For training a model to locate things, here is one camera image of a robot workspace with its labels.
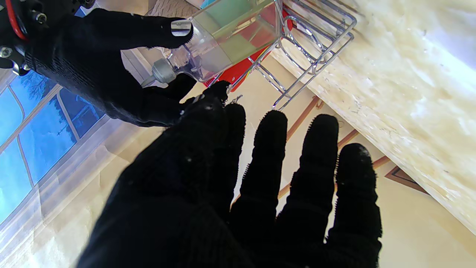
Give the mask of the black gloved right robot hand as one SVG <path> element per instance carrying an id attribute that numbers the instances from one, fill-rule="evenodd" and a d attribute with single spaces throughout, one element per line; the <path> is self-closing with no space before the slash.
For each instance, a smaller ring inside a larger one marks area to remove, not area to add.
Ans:
<path id="1" fill-rule="evenodd" d="M 124 67 L 121 51 L 175 49 L 193 37 L 181 17 L 141 16 L 96 8 L 68 15 L 25 47 L 31 70 L 55 81 L 113 119 L 138 127 L 171 127 L 193 99 L 181 100 L 196 80 L 179 74 L 165 88 L 142 87 Z"/>

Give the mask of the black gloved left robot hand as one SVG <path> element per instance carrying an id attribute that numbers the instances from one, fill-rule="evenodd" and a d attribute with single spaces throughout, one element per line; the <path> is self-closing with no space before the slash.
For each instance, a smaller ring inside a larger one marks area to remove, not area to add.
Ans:
<path id="1" fill-rule="evenodd" d="M 308 127 L 277 212 L 287 117 L 269 111 L 233 201 L 245 111 L 193 102 L 121 173 L 78 268 L 377 268 L 376 173 L 367 149 L 338 150 L 338 119 Z"/>

